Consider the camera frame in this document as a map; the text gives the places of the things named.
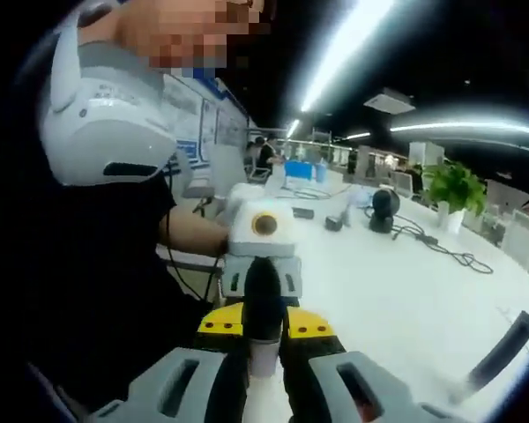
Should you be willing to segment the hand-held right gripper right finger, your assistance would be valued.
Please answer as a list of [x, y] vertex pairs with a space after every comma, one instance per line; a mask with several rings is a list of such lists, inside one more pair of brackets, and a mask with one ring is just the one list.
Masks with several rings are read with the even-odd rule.
[[330, 324], [288, 308], [279, 349], [292, 422], [460, 422], [414, 401], [408, 386], [361, 352], [349, 352]]

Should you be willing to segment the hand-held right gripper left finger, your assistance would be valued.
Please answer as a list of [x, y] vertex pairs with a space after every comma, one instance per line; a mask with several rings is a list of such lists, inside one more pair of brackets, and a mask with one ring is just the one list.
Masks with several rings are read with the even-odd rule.
[[92, 422], [241, 422], [249, 385], [243, 304], [216, 308], [191, 348], [176, 347], [138, 376], [126, 400], [90, 415]]

